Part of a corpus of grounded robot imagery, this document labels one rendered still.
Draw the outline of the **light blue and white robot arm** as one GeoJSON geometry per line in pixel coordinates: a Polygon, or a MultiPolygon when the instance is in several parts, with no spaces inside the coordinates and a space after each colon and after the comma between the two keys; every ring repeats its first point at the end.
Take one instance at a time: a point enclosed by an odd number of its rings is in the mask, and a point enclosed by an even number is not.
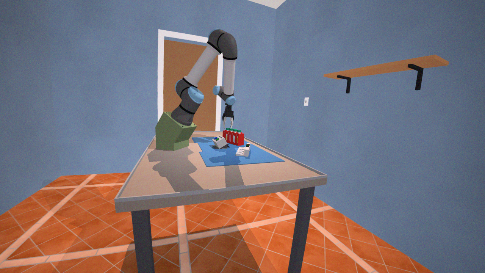
{"type": "Polygon", "coordinates": [[[235,62],[238,56],[235,38],[222,29],[213,29],[208,34],[207,47],[201,54],[188,76],[178,80],[175,85],[177,95],[182,99],[180,105],[171,113],[171,117],[184,126],[190,126],[193,117],[204,100],[204,94],[197,89],[197,83],[204,75],[217,55],[223,52],[224,87],[215,85],[213,94],[219,95],[228,105],[235,104],[234,80],[235,62]]]}

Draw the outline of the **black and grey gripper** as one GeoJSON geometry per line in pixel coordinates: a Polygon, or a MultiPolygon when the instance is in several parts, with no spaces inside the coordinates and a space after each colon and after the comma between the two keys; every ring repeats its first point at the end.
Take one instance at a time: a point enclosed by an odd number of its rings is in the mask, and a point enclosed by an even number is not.
{"type": "Polygon", "coordinates": [[[232,106],[231,105],[228,105],[227,103],[225,103],[227,105],[227,110],[225,111],[225,113],[223,113],[223,126],[224,126],[224,129],[225,129],[225,121],[226,121],[226,117],[231,117],[230,118],[230,121],[231,121],[231,129],[232,129],[232,126],[233,126],[233,120],[234,120],[234,115],[233,115],[233,112],[232,111],[232,106]]]}

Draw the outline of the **blue flat mat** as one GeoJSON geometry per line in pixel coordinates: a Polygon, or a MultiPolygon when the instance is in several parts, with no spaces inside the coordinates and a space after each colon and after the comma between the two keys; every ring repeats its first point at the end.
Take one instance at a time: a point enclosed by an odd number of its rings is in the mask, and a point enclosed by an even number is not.
{"type": "Polygon", "coordinates": [[[244,165],[256,163],[272,163],[285,162],[284,160],[268,153],[265,150],[250,143],[249,157],[235,156],[239,147],[246,147],[247,141],[244,140],[244,145],[237,146],[228,143],[227,149],[216,150],[212,147],[214,138],[192,138],[194,143],[198,143],[202,152],[199,152],[206,166],[228,166],[228,165],[244,165]]]}

